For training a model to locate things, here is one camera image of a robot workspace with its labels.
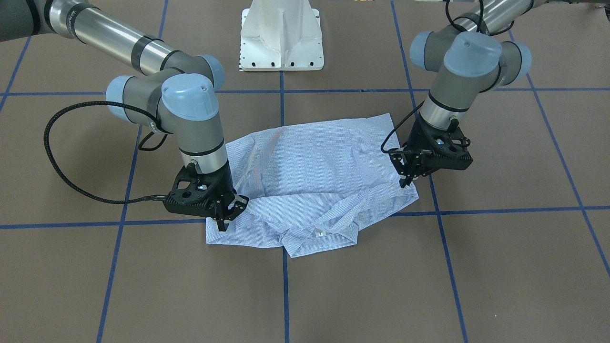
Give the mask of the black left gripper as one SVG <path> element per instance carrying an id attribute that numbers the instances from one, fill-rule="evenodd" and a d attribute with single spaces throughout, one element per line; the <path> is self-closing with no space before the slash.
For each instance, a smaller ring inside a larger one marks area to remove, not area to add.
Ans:
<path id="1" fill-rule="evenodd" d="M 407 143 L 403 148 L 390 148 L 388 154 L 405 188 L 419 176 L 428 176 L 440 169 L 465 170 L 473 158 L 468 151 L 470 139 L 459 127 L 459 120 L 451 118 L 448 130 L 440 130 L 416 116 Z"/>

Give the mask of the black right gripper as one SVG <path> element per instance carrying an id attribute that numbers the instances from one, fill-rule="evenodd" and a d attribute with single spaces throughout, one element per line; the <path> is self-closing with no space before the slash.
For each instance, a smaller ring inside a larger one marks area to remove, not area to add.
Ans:
<path id="1" fill-rule="evenodd" d="M 249 199 L 236 193 L 228 162 L 208 174 L 196 167 L 190 162 L 181 168 L 163 204 L 170 213 L 212 218 L 219 232 L 227 232 L 225 222 L 243 213 Z"/>

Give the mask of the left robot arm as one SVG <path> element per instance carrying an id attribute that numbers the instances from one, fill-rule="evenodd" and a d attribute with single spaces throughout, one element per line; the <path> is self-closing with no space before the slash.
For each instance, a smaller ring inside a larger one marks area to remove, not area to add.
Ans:
<path id="1" fill-rule="evenodd" d="M 480 0 L 471 11 L 452 18 L 438 32 L 421 32 L 410 45 L 410 61 L 436 73 L 427 97 L 407 117 L 415 121 L 405 143 L 386 149 L 406 187 L 418 177 L 441 170 L 467 169 L 473 159 L 470 139 L 460 124 L 480 93 L 512 84 L 532 65 L 522 43 L 497 41 L 514 21 L 542 6 L 542 0 Z"/>

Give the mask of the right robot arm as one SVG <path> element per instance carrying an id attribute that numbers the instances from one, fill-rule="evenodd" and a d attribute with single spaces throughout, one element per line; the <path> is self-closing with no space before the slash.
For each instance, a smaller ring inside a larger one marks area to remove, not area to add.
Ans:
<path id="1" fill-rule="evenodd" d="M 53 169 L 70 188 L 99 202 L 61 171 L 50 147 L 50 132 L 59 117 L 81 107 L 107 106 L 119 119 L 150 128 L 151 134 L 174 135 L 183 167 L 164 195 L 122 200 L 121 204 L 161 201 L 170 213 L 205 217 L 227 232 L 249 202 L 234 188 L 216 91 L 225 73 L 213 56 L 190 56 L 165 41 L 104 13 L 86 0 L 3 0 L 1 41 L 55 33 L 92 46 L 141 76 L 112 80 L 104 101 L 65 107 L 52 116 L 43 144 Z"/>

